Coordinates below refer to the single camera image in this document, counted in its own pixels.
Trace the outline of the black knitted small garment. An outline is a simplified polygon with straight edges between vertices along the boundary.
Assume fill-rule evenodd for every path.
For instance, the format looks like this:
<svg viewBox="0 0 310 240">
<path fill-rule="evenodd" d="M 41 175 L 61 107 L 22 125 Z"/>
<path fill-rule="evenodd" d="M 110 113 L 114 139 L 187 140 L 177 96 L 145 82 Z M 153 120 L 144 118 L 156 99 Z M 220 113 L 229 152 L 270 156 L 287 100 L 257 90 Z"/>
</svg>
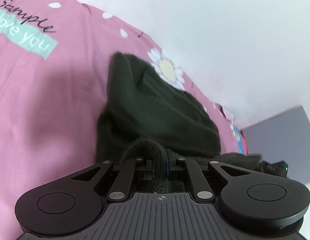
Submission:
<svg viewBox="0 0 310 240">
<path fill-rule="evenodd" d="M 212 160 L 260 170 L 261 155 L 221 153 L 218 127 L 188 92 L 163 81 L 154 68 L 132 54 L 115 53 L 110 62 L 107 104 L 97 124 L 96 161 L 115 165 L 143 157 L 154 163 L 148 187 L 158 193 L 184 191 L 169 178 L 169 157 L 207 165 Z"/>
</svg>

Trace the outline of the pink floral bed sheet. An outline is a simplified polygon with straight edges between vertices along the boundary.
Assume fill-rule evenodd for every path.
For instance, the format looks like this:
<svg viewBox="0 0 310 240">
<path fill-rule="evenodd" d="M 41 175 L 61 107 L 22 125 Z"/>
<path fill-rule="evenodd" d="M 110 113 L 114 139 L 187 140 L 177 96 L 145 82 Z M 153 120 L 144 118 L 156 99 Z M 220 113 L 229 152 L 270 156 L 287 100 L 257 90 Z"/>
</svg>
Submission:
<svg viewBox="0 0 310 240">
<path fill-rule="evenodd" d="M 26 191 L 94 164 L 108 64 L 122 51 L 191 93 L 217 125 L 221 152 L 237 129 L 148 35 L 77 0 L 0 0 L 0 239 L 22 231 L 15 203 Z"/>
</svg>

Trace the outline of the blue and red patterned blanket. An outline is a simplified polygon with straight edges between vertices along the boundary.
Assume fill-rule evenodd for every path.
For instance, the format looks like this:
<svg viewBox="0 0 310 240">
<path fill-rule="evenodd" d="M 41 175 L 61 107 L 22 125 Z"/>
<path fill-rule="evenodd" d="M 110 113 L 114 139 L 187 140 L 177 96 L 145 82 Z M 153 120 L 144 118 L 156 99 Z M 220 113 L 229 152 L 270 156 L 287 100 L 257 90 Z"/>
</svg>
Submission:
<svg viewBox="0 0 310 240">
<path fill-rule="evenodd" d="M 233 134 L 234 134 L 236 142 L 237 142 L 239 153 L 243 154 L 243 155 L 248 155 L 247 144 L 246 144 L 246 141 L 245 141 L 242 133 L 240 132 L 240 130 L 236 126 L 233 126 L 233 130 L 234 130 Z"/>
</svg>

